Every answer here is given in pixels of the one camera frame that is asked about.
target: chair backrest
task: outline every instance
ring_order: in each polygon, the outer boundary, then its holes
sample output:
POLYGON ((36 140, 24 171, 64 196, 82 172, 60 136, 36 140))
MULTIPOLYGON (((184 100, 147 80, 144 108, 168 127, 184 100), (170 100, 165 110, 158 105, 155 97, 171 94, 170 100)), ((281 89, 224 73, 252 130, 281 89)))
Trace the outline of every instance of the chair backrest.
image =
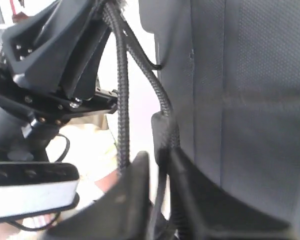
POLYGON ((237 199, 300 216, 300 0, 139 0, 181 147, 237 199))

